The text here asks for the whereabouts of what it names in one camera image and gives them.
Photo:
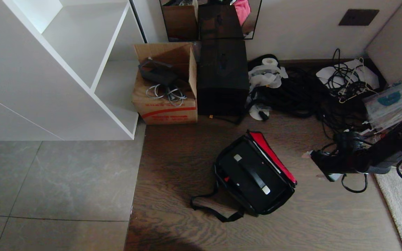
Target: red bag lining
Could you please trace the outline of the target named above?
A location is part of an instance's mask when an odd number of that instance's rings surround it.
[[[263,137],[262,133],[253,133],[249,132],[251,137],[254,139],[254,141],[265,151],[269,157],[274,161],[274,163],[282,170],[283,173],[294,183],[297,184],[296,178],[294,178],[294,175],[292,175],[284,166],[284,164],[280,161],[280,159],[277,157],[277,155],[274,153],[274,151],[271,149],[271,147],[268,145],[266,142],[265,137]]]

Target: gray tile floor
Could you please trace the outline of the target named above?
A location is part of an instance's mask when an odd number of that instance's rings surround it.
[[[144,136],[0,142],[0,251],[122,251]]]

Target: black bag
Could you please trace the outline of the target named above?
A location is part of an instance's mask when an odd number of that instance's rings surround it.
[[[210,194],[194,196],[190,206],[194,210],[212,213],[221,222],[243,217],[246,210],[252,216],[270,214],[294,194],[297,181],[286,169],[260,132],[247,131],[225,148],[214,163],[216,182]],[[195,205],[197,197],[212,197],[219,185],[242,205],[237,213],[226,218],[212,208]]]

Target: dark wood floor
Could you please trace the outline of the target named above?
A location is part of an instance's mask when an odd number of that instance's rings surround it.
[[[246,129],[264,133],[298,180],[291,199],[274,213],[221,223],[189,205],[193,195],[209,193],[218,153]],[[273,113],[263,123],[247,117],[240,126],[199,118],[198,124],[149,125],[129,223],[128,251],[397,251],[395,226],[372,177],[362,194],[331,183],[301,155],[329,143],[314,118]],[[349,175],[348,186],[363,186]],[[238,205],[222,191],[200,203],[230,215]]]

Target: open cardboard box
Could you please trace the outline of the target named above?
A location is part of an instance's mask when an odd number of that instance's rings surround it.
[[[134,45],[139,63],[149,57],[153,60],[173,65],[172,70],[182,81],[177,86],[187,99],[179,107],[172,105],[166,97],[151,99],[146,91],[155,85],[143,79],[139,69],[132,102],[147,124],[187,124],[198,122],[196,105],[196,61],[191,43],[160,43]]]

